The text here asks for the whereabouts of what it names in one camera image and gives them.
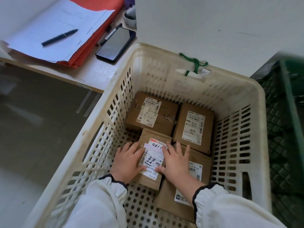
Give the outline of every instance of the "green plastic crate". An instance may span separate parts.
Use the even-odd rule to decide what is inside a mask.
[[[304,62],[281,60],[259,81],[265,91],[273,214],[304,224]]]

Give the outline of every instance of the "black phone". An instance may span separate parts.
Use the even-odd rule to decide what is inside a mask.
[[[100,60],[115,63],[135,37],[135,31],[119,27],[95,55]]]

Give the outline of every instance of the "right hand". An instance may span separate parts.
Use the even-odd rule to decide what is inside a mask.
[[[190,176],[189,174],[189,152],[190,146],[187,145],[185,154],[181,151],[181,144],[176,142],[176,151],[173,146],[167,142],[168,150],[165,146],[162,147],[166,167],[157,167],[155,171],[163,173],[166,178],[176,186],[178,181]]]

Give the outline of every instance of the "green string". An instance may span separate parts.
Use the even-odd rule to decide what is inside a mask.
[[[188,60],[188,61],[194,63],[195,68],[194,68],[194,71],[193,71],[193,72],[196,73],[196,74],[198,74],[197,71],[198,71],[198,69],[199,69],[200,66],[201,66],[201,67],[204,67],[204,66],[209,65],[208,62],[205,62],[204,64],[201,64],[200,61],[197,60],[196,58],[187,57],[187,56],[185,56],[185,55],[182,54],[182,53],[179,53],[179,55],[182,56],[182,57],[184,57],[186,60]],[[187,70],[186,73],[185,73],[185,76],[188,76],[189,72],[190,72],[190,71]]]

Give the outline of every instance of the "floor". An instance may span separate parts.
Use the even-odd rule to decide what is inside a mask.
[[[85,123],[96,93],[0,65],[0,227],[21,227]]]

